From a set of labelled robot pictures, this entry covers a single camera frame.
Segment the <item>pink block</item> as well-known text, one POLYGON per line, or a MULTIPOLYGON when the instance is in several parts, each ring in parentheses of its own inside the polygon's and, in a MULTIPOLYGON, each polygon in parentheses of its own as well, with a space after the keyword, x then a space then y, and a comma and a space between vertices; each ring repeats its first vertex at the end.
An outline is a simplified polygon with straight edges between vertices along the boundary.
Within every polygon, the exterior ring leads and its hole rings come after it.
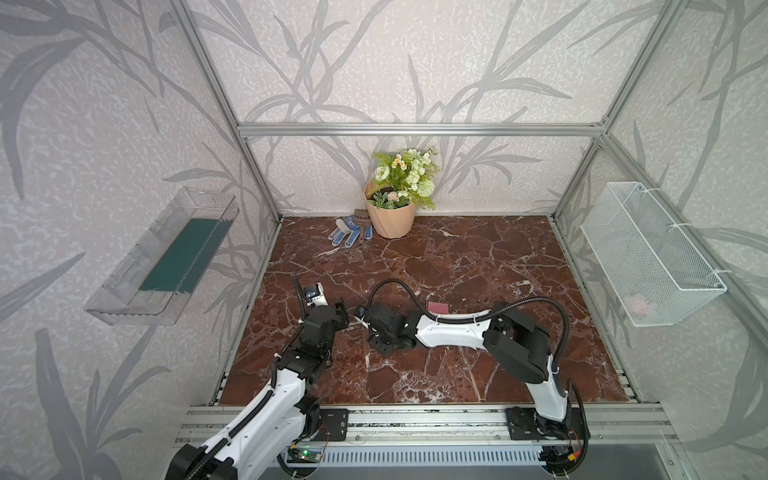
POLYGON ((445 303, 429 302, 427 310, 436 315, 447 315, 450 313, 449 306, 445 303))

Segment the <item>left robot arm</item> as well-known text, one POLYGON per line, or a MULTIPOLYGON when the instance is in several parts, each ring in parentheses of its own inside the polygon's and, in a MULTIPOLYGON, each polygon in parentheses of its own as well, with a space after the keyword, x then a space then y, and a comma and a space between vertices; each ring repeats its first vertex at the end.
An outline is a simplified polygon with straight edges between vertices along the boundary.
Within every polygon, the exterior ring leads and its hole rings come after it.
POLYGON ((337 332, 347 328, 343 302, 316 303, 270 369, 252 401, 202 445, 186 444, 173 456, 167 479, 257 479, 294 441, 320 428, 319 400, 310 394, 331 365, 337 332))

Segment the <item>blue dotted work glove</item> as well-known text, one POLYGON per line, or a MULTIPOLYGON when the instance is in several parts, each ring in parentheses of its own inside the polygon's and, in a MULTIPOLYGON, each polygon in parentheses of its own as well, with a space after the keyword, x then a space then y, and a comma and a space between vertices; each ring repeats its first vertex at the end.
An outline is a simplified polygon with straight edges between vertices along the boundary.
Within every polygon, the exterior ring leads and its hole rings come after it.
POLYGON ((360 237, 366 241, 373 238, 373 226, 369 219, 350 215, 337 218, 335 225, 335 230, 329 236, 334 247, 343 245, 345 248, 351 248, 360 237))

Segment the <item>beige flower pot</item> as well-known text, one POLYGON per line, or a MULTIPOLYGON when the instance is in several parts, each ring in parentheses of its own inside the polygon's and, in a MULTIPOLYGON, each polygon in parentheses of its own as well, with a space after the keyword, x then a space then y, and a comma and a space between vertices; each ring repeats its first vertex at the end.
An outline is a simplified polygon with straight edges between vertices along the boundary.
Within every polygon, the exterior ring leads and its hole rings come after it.
POLYGON ((404 237, 413 226, 417 211, 416 205, 410 203, 397 209, 385 209, 375 206, 374 198, 379 190, 382 190, 382 196, 386 197, 392 191, 392 188, 377 186, 370 181, 364 189, 364 196, 367 201, 366 207, 376 233, 386 239, 404 237))

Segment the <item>left green circuit board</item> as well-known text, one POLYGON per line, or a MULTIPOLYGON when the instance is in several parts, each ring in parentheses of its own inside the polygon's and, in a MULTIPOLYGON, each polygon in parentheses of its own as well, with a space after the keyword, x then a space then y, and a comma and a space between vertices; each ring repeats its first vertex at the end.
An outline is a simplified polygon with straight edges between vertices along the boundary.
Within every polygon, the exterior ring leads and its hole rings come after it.
POLYGON ((322 461, 322 457, 322 448, 291 447, 287 450, 287 462, 290 464, 316 465, 322 461))

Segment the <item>green artificial plant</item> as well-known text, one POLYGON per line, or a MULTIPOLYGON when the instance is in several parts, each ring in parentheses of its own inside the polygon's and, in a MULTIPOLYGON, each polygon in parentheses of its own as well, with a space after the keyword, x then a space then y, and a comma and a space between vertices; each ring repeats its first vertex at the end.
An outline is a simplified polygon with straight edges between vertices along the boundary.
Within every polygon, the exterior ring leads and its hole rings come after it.
POLYGON ((366 195, 368 203, 384 210, 408 206, 434 209, 434 178, 439 171, 437 156, 433 148, 375 153, 373 158, 378 165, 374 170, 373 192, 366 195))

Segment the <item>pink object in basket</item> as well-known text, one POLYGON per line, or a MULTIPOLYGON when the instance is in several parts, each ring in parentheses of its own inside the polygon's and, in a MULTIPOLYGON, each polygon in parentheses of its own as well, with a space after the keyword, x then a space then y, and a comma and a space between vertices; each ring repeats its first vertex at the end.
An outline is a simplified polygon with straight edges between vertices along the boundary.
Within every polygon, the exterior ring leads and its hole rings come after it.
POLYGON ((626 296, 623 304, 631 316, 644 316, 652 307, 652 303, 640 293, 626 296))

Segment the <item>clear plastic wall shelf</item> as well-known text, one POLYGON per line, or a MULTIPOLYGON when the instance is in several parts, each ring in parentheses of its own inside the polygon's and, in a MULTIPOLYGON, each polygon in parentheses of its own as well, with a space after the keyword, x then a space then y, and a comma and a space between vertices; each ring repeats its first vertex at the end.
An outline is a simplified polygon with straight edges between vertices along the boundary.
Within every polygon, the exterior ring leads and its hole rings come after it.
POLYGON ((85 311, 113 326, 175 324, 238 214, 233 194, 181 188, 85 311))

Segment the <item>aluminium cage frame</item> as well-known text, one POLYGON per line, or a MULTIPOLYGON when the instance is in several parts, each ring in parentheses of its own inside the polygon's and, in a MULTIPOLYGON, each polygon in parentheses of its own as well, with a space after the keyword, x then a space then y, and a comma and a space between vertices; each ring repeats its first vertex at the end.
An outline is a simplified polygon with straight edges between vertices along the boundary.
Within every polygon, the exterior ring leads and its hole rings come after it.
POLYGON ((663 193, 659 185, 654 182, 632 160, 627 150, 611 134, 611 130, 617 123, 621 113, 625 110, 631 96, 638 89, 643 77, 647 75, 650 66, 660 54, 664 44, 668 41, 676 28, 685 9, 690 6, 688 1, 665 1, 659 10, 659 16, 650 30, 649 37, 643 43, 638 56, 629 69, 627 76, 621 84, 615 99, 612 101, 603 120, 598 123, 255 123, 240 124, 235 118, 233 110, 226 99, 220 79, 218 78, 213 61, 208 55, 203 37, 198 29, 192 10, 184 1, 172 1, 170 3, 171 16, 183 33, 187 45, 190 47, 202 75, 211 90, 214 99, 224 116, 224 124, 228 133, 233 137, 236 148, 245 156, 246 163, 252 170, 257 184, 263 191, 269 190, 265 183, 264 175, 259 171, 253 156, 245 142, 244 130, 252 129, 256 136, 465 136, 465 137, 512 137, 512 136, 577 136, 590 137, 592 143, 585 157, 576 170, 575 177, 569 181, 566 192, 556 207, 560 213, 565 203, 572 196, 577 184, 585 177, 596 156, 598 149, 609 152, 619 168, 632 180, 647 188, 661 208, 671 218, 679 223, 686 221, 681 211, 673 205, 663 193))

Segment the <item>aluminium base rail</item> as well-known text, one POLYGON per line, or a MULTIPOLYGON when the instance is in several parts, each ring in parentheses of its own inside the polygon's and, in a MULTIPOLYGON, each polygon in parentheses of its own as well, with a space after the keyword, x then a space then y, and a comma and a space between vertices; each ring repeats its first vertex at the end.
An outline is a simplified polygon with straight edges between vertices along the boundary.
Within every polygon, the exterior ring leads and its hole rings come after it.
MULTIPOLYGON (((177 451, 198 447, 243 410, 194 407, 177 435, 177 451)), ((338 413, 334 440, 320 432, 296 440, 270 464, 293 475, 316 467, 547 466, 566 476, 605 445, 675 445, 679 439, 658 404, 598 403, 573 407, 570 422, 545 432, 530 405, 357 405, 338 413), (290 464, 291 447, 322 448, 316 465, 290 464)))

